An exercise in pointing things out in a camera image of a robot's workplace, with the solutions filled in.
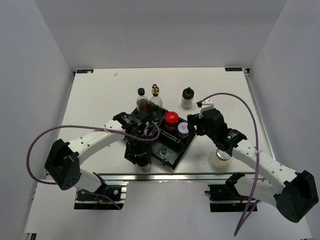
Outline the red-lid sauce jar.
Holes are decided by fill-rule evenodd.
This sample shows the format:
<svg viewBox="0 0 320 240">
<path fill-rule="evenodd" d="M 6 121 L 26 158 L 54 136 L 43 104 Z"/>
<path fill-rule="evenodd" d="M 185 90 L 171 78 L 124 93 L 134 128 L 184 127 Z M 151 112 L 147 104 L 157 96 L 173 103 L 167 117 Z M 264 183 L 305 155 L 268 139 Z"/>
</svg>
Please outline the red-lid sauce jar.
<svg viewBox="0 0 320 240">
<path fill-rule="evenodd" d="M 174 111 L 168 111 L 164 115 L 165 129 L 169 132 L 174 132 L 177 129 L 179 115 Z"/>
</svg>

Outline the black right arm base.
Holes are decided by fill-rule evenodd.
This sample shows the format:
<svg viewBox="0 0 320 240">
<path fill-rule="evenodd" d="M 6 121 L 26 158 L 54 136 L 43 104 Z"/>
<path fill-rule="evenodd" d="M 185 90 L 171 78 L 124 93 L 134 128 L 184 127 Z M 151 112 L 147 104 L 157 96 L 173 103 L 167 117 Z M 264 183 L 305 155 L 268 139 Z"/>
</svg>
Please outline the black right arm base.
<svg viewBox="0 0 320 240">
<path fill-rule="evenodd" d="M 204 194 L 209 198 L 209 208 L 211 213 L 241 213 L 245 209 L 249 195 L 240 195 L 233 183 L 240 177 L 253 177 L 252 173 L 211 173 L 205 174 L 207 189 Z"/>
</svg>

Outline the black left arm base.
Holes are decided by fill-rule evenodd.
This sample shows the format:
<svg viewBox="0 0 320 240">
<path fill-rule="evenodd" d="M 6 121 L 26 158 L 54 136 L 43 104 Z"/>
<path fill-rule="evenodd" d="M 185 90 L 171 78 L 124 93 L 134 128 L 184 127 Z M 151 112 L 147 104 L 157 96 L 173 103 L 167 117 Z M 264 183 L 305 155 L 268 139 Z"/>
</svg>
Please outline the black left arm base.
<svg viewBox="0 0 320 240">
<path fill-rule="evenodd" d="M 124 183 L 108 183 L 101 193 L 87 193 L 78 189 L 75 194 L 75 210 L 121 210 L 124 206 L 127 193 L 127 185 Z"/>
</svg>

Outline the red-label black-cap bottle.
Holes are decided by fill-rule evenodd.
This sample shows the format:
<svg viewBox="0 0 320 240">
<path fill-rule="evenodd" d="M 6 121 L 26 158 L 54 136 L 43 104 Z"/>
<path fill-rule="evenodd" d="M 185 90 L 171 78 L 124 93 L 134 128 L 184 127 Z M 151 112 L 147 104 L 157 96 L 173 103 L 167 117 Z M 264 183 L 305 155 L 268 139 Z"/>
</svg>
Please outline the red-label black-cap bottle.
<svg viewBox="0 0 320 240">
<path fill-rule="evenodd" d="M 149 99 L 145 95 L 145 89 L 140 87 L 137 90 L 138 98 L 136 100 L 136 109 L 138 112 L 149 113 Z"/>
</svg>

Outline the clear glass oil bottle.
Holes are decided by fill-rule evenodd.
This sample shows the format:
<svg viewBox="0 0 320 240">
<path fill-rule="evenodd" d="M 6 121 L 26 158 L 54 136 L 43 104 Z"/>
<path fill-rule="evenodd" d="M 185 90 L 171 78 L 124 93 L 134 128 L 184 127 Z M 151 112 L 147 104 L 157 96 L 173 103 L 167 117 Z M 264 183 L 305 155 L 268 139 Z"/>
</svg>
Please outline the clear glass oil bottle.
<svg viewBox="0 0 320 240">
<path fill-rule="evenodd" d="M 153 122 L 159 122 L 163 117 L 163 101 L 160 97 L 160 89 L 156 84 L 152 85 L 151 98 L 149 100 L 150 114 Z"/>
</svg>

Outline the black-cap pepper grinder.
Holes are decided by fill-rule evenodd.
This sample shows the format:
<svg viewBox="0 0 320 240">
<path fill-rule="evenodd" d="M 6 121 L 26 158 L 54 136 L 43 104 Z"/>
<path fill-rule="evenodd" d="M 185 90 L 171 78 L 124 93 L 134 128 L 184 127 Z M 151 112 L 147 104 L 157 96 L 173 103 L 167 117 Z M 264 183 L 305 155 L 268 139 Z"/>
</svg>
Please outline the black-cap pepper grinder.
<svg viewBox="0 0 320 240">
<path fill-rule="evenodd" d="M 148 162 L 138 162 L 137 165 L 143 173 L 149 173 L 152 169 L 152 165 Z"/>
</svg>

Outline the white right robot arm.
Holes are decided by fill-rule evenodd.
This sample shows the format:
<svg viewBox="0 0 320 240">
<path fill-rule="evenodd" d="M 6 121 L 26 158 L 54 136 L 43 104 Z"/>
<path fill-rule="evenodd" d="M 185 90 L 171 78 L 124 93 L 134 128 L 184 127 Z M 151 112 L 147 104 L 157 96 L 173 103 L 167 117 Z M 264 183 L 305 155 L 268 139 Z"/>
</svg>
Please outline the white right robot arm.
<svg viewBox="0 0 320 240">
<path fill-rule="evenodd" d="M 218 150 L 251 168 L 258 167 L 258 174 L 265 178 L 264 182 L 254 183 L 244 173 L 233 173 L 225 182 L 229 198 L 249 196 L 255 187 L 253 198 L 275 207 L 293 223 L 298 223 L 319 202 L 315 178 L 310 172 L 297 172 L 257 151 L 243 133 L 227 126 L 216 108 L 189 114 L 187 122 L 189 128 L 196 127 L 198 136 L 208 136 Z"/>
</svg>

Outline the grey-lid spice jar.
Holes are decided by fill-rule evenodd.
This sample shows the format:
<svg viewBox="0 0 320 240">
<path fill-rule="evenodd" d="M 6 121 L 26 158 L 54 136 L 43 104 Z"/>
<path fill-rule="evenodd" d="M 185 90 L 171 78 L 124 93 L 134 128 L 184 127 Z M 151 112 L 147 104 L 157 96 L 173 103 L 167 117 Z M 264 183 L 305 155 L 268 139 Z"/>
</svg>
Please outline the grey-lid spice jar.
<svg viewBox="0 0 320 240">
<path fill-rule="evenodd" d="M 180 122 L 177 126 L 177 134 L 179 139 L 186 139 L 189 136 L 189 129 L 187 122 Z"/>
</svg>

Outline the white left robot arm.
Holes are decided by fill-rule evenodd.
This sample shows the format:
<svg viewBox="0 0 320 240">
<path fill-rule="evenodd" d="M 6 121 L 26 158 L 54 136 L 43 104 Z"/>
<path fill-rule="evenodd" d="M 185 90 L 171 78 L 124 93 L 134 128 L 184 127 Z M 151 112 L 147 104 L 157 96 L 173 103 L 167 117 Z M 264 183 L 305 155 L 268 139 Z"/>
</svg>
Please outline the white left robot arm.
<svg viewBox="0 0 320 240">
<path fill-rule="evenodd" d="M 81 165 L 100 150 L 125 141 L 127 160 L 147 172 L 151 169 L 152 143 L 156 140 L 151 132 L 157 129 L 145 112 L 121 112 L 87 135 L 70 141 L 56 140 L 44 167 L 62 191 L 77 188 L 99 200 L 107 192 L 106 182 L 97 173 L 81 169 Z"/>
</svg>

